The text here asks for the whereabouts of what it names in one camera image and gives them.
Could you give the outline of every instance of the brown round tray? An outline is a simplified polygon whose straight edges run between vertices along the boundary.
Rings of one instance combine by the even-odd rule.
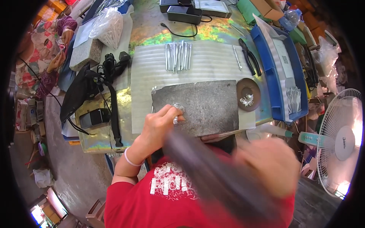
[[[261,102],[261,92],[256,82],[250,78],[243,78],[237,82],[236,87],[237,87],[238,107],[246,112],[254,111],[260,105]],[[253,94],[252,106],[246,107],[239,101],[242,97],[245,97],[246,94],[248,95]]]

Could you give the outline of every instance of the pliers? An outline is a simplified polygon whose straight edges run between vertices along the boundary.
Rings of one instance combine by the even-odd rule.
[[[255,65],[257,75],[261,76],[261,70],[260,70],[260,67],[258,66],[258,62],[257,62],[256,57],[253,55],[252,52],[250,52],[247,45],[245,44],[245,42],[241,38],[238,39],[238,43],[242,47],[243,55],[245,56],[247,66],[249,67],[252,75],[255,75],[256,73],[255,73],[255,70],[253,69],[253,67],[250,63],[249,57],[251,58],[253,64]]]

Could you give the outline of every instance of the floral shirt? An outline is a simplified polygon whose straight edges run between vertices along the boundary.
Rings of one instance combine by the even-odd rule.
[[[50,21],[42,22],[32,32],[31,39],[34,44],[33,53],[24,61],[37,74],[34,75],[31,69],[24,63],[16,65],[15,82],[19,88],[29,92],[37,97],[47,95],[55,86],[58,72],[47,73],[46,70],[50,62],[60,52],[60,46],[57,41],[64,28],[75,30],[77,23],[70,16]]]

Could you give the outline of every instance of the fan grille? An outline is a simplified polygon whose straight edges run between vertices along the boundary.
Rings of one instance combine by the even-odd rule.
[[[345,89],[329,104],[319,131],[322,142],[317,144],[318,174],[326,192],[334,197],[338,185],[350,182],[355,170],[358,150],[352,152],[349,161],[340,161],[335,154],[335,140],[338,131],[349,126],[353,129],[356,142],[361,145],[362,137],[362,103],[361,94],[355,89]]]

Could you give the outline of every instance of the white fan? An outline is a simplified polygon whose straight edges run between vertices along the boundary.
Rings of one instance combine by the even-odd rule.
[[[341,91],[328,105],[319,135],[299,134],[300,142],[317,146],[318,176],[325,191],[344,198],[355,171],[362,140],[361,93]]]

